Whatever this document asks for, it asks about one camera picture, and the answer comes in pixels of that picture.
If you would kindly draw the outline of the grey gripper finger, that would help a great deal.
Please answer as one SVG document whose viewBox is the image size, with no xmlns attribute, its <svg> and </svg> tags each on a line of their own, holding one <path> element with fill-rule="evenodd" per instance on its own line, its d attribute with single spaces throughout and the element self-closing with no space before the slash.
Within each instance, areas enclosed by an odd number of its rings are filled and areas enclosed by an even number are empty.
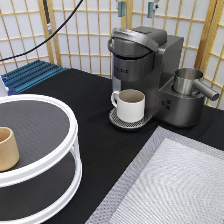
<svg viewBox="0 0 224 224">
<path fill-rule="evenodd" d="M 123 17 L 126 13 L 126 2 L 124 0 L 116 0 L 118 16 Z"/>
<path fill-rule="evenodd" d="M 155 12 L 158 8 L 159 0 L 150 0 L 148 2 L 148 18 L 154 18 L 155 17 Z"/>
</svg>

